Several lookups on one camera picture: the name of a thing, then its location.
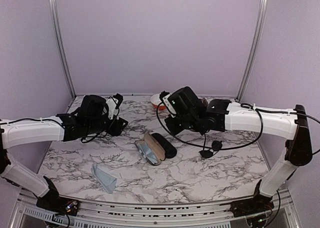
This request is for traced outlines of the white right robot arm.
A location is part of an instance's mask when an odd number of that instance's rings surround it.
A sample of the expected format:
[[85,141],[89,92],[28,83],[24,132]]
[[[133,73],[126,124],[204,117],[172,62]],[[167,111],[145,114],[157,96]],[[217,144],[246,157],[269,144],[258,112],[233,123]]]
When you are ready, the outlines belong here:
[[303,105],[294,109],[274,109],[239,103],[229,99],[200,99],[186,86],[169,93],[163,91],[160,102],[169,116],[164,129],[172,136],[184,130],[205,135],[209,131],[247,131],[286,139],[285,150],[265,178],[256,185],[247,207],[258,212],[277,189],[313,158],[308,115]]

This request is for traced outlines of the brown striped glasses case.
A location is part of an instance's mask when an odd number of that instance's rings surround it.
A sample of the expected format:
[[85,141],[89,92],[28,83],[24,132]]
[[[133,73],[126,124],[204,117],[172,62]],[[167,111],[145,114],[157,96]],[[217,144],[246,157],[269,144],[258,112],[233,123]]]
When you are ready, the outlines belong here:
[[144,134],[143,140],[137,140],[134,144],[143,158],[152,166],[158,166],[166,159],[165,150],[148,132]]

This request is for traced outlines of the black aviator sunglasses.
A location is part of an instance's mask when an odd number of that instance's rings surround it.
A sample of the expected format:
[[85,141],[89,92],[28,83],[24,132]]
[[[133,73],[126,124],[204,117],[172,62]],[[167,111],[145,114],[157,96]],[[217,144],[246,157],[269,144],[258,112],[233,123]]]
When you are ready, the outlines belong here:
[[202,150],[199,151],[199,154],[202,159],[209,159],[216,155],[223,147],[222,141],[214,140],[211,143],[211,146],[207,146],[207,135],[204,134],[204,142],[202,146]]

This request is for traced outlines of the black woven glasses case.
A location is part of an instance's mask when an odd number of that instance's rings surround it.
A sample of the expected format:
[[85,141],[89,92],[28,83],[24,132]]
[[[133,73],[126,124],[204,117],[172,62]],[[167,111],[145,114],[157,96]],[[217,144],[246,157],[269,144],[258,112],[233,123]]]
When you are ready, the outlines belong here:
[[151,136],[164,149],[166,159],[172,159],[177,155],[177,149],[164,136],[159,133],[152,133]]

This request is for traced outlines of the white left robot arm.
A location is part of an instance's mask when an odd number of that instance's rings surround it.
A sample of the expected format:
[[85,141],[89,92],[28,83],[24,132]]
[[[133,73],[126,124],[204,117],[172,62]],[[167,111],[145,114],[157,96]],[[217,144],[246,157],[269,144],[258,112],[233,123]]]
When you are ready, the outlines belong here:
[[0,123],[0,176],[36,195],[37,202],[53,211],[60,210],[69,200],[60,196],[53,182],[15,160],[8,150],[13,147],[42,142],[87,144],[107,135],[119,136],[128,121],[119,117],[124,97],[119,93],[103,98],[85,95],[80,107],[71,113],[45,118],[3,120]]

